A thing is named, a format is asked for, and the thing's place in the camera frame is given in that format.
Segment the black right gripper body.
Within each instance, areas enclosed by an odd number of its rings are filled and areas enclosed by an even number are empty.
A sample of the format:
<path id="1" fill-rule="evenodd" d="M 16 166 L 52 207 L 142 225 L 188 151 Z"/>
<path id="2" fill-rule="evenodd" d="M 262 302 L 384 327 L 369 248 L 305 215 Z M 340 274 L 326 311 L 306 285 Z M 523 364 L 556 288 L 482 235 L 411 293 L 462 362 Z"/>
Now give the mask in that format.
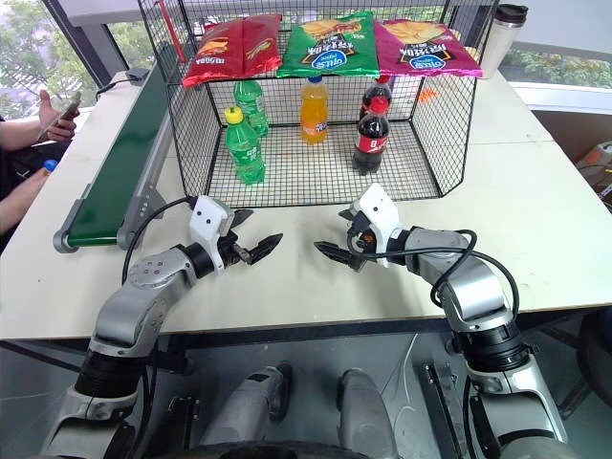
<path id="1" fill-rule="evenodd" d="M 371 222 L 362 211 L 348 212 L 350 227 L 347 231 L 347 247 L 350 262 L 376 262 L 372 254 L 377 252 L 377 236 L 371 229 Z"/>

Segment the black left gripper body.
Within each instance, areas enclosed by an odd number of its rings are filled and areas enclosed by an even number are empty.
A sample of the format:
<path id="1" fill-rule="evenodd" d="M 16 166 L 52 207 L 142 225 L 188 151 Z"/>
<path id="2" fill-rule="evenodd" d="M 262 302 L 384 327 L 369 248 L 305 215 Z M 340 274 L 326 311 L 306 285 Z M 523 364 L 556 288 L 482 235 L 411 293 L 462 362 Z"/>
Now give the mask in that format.
<path id="1" fill-rule="evenodd" d="M 251 263 L 250 253 L 238 244 L 238 235 L 232 229 L 219 238 L 218 251 L 224 266 L 232 266 L 239 262 Z"/>

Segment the person's left hand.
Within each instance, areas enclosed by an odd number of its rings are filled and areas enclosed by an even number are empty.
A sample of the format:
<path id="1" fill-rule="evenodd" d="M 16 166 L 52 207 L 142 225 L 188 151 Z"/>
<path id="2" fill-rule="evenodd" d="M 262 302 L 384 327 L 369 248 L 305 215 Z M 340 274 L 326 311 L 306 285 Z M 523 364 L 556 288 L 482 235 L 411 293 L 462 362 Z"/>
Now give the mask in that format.
<path id="1" fill-rule="evenodd" d="M 40 130 L 38 135 L 39 142 L 69 141 L 75 134 L 76 124 L 74 119 L 79 115 L 78 107 L 68 108 L 60 113 L 55 110 L 51 103 L 51 98 L 46 90 L 39 91 L 39 110 L 38 118 Z"/>

